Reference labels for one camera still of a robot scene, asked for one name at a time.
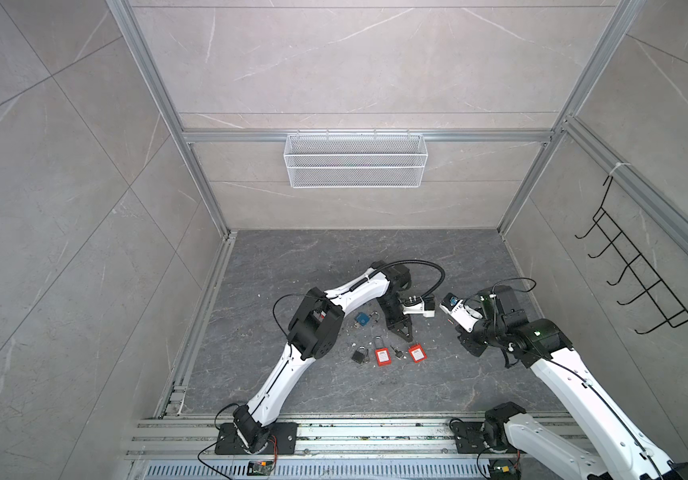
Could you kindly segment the blue padlock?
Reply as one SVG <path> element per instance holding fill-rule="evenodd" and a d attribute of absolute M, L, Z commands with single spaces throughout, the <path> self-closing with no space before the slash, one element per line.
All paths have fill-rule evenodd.
<path fill-rule="evenodd" d="M 355 323 L 359 327 L 366 327 L 371 324 L 377 324 L 380 319 L 380 314 L 377 311 L 371 311 L 370 313 L 367 312 L 358 312 L 355 315 Z"/>

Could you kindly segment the red padlock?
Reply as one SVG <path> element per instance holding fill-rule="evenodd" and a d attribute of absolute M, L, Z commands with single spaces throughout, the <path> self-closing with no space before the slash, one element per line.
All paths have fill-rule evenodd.
<path fill-rule="evenodd" d="M 398 359 L 410 360 L 413 363 L 420 363 L 427 358 L 426 352 L 418 343 L 404 348 L 393 347 L 392 350 Z"/>
<path fill-rule="evenodd" d="M 383 367 L 392 363 L 389 349 L 386 347 L 381 336 L 375 336 L 372 341 L 374 358 L 378 366 Z"/>

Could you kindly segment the small black padlock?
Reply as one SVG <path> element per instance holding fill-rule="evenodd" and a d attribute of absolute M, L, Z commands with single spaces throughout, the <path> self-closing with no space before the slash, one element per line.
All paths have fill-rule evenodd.
<path fill-rule="evenodd" d="M 369 351 L 365 346 L 358 346 L 351 356 L 351 360 L 357 364 L 369 362 Z"/>

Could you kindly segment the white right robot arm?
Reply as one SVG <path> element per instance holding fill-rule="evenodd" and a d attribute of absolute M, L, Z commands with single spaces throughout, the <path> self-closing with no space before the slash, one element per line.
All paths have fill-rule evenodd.
<path fill-rule="evenodd" d="M 593 446 L 578 447 L 523 407 L 506 402 L 485 413 L 479 433 L 484 451 L 523 451 L 563 479 L 688 479 L 688 462 L 672 460 L 649 439 L 593 377 L 554 322 L 527 318 L 509 285 L 493 285 L 467 298 L 449 293 L 440 306 L 470 354 L 479 357 L 498 349 L 506 367 L 530 370 Z"/>

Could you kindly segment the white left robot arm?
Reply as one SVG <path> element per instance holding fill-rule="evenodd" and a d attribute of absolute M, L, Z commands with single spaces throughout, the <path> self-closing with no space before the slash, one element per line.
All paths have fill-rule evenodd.
<path fill-rule="evenodd" d="M 427 266 L 439 273 L 425 292 L 403 298 L 412 285 L 408 267 Z M 215 455 L 270 453 L 274 457 L 295 451 L 298 425 L 278 420 L 281 408 L 303 373 L 335 345 L 345 317 L 376 300 L 387 330 L 411 343 L 412 317 L 435 315 L 434 291 L 443 283 L 445 270 L 427 260 L 376 261 L 354 280 L 337 288 L 312 288 L 301 296 L 286 333 L 283 353 L 260 390 L 246 403 L 231 403 L 232 421 L 217 427 L 217 440 L 201 452 Z"/>

